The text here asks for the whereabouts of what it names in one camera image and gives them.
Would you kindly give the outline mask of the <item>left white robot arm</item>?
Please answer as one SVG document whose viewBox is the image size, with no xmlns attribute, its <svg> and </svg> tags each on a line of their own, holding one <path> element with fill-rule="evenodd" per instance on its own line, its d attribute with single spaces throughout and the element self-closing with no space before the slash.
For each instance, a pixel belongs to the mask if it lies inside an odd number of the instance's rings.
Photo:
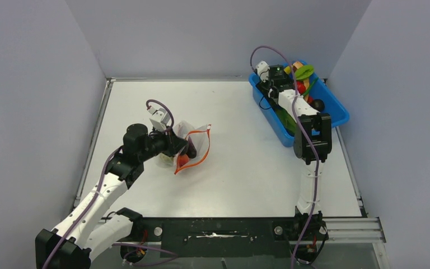
<svg viewBox="0 0 430 269">
<path fill-rule="evenodd" d="M 128 236 L 140 219 L 123 208 L 109 222 L 99 221 L 144 171 L 144 162 L 164 154 L 174 157 L 189 145 L 172 129 L 149 132 L 144 124 L 132 124 L 123 144 L 106 159 L 100 178 L 74 210 L 51 230 L 35 238 L 37 268 L 90 268 L 92 261 L 119 239 Z"/>
</svg>

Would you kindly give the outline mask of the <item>clear zip top bag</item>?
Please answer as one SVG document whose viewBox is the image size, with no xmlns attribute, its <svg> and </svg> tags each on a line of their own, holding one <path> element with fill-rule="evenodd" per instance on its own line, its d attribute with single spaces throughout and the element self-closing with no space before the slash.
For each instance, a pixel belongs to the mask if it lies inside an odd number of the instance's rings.
<svg viewBox="0 0 430 269">
<path fill-rule="evenodd" d="M 208 156 L 211 146 L 211 124 L 195 128 L 192 124 L 182 120 L 175 127 L 175 134 L 188 141 L 188 145 L 174 157 L 159 154 L 156 165 L 169 169 L 174 168 L 174 174 L 200 165 Z"/>
</svg>

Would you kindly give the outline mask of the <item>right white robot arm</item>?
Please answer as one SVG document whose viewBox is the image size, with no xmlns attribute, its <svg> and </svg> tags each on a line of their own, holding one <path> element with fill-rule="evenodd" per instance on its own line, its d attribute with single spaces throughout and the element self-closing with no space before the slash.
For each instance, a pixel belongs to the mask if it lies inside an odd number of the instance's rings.
<svg viewBox="0 0 430 269">
<path fill-rule="evenodd" d="M 300 194 L 296 204 L 299 214 L 321 212 L 320 182 L 324 162 L 331 153 L 331 117 L 314 109 L 298 91 L 297 82 L 282 65 L 261 61 L 254 68 L 258 85 L 265 98 L 284 110 L 295 123 L 293 149 L 304 162 Z"/>
</svg>

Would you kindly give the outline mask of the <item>green toy cabbage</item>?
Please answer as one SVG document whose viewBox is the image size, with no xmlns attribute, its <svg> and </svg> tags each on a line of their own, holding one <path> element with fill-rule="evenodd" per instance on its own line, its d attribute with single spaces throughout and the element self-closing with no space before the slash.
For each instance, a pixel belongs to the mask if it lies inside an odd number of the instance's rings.
<svg viewBox="0 0 430 269">
<path fill-rule="evenodd" d="M 159 154 L 157 159 L 157 165 L 163 168 L 170 168 L 174 166 L 174 158 L 169 157 L 165 154 Z"/>
</svg>

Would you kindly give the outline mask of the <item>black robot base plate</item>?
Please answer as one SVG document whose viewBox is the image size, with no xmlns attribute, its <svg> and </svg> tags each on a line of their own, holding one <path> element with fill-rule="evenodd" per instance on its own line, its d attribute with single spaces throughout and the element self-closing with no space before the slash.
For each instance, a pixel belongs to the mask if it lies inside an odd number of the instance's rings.
<svg viewBox="0 0 430 269">
<path fill-rule="evenodd" d="M 288 258 L 302 226 L 294 217 L 144 217 L 124 239 L 147 243 L 179 257 Z"/>
</svg>

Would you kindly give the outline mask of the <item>dark purple toy eggplant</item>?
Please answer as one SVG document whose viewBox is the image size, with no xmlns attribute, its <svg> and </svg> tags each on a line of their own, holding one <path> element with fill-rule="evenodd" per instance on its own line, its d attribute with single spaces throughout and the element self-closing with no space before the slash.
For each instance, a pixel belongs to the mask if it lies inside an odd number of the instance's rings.
<svg viewBox="0 0 430 269">
<path fill-rule="evenodd" d="M 194 143 L 192 142 L 191 138 L 188 139 L 188 145 L 187 145 L 187 152 L 186 154 L 190 159 L 194 159 L 197 156 L 197 150 L 195 148 Z"/>
</svg>

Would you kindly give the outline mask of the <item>toy peach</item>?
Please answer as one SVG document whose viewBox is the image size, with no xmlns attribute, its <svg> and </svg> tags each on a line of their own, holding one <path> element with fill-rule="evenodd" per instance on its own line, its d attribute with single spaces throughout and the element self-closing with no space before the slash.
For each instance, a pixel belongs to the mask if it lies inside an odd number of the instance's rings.
<svg viewBox="0 0 430 269">
<path fill-rule="evenodd" d="M 177 168 L 182 168 L 190 161 L 190 158 L 187 154 L 179 155 L 177 157 Z"/>
</svg>

